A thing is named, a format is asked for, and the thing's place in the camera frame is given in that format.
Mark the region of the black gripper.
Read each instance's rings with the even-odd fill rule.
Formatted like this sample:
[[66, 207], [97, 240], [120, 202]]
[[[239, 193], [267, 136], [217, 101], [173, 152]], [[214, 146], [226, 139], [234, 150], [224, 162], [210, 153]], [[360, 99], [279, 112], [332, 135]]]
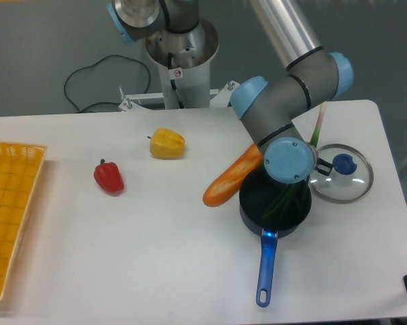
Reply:
[[333, 164], [322, 158], [318, 158], [314, 170], [321, 175], [330, 175], [333, 170]]

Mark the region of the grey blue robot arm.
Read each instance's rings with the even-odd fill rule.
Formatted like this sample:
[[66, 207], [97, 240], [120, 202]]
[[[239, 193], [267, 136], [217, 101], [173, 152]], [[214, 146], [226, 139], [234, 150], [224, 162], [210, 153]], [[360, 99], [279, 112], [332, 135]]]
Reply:
[[[287, 76], [275, 85], [253, 77], [231, 94], [238, 119], [263, 154], [266, 173], [281, 183], [306, 179], [320, 163], [299, 139], [297, 116], [347, 91], [349, 60], [326, 52], [295, 1], [253, 1], [252, 7]], [[158, 65], [165, 108], [210, 104], [210, 63], [217, 31], [200, 17], [197, 1], [110, 1], [106, 9], [121, 39], [144, 40]]]

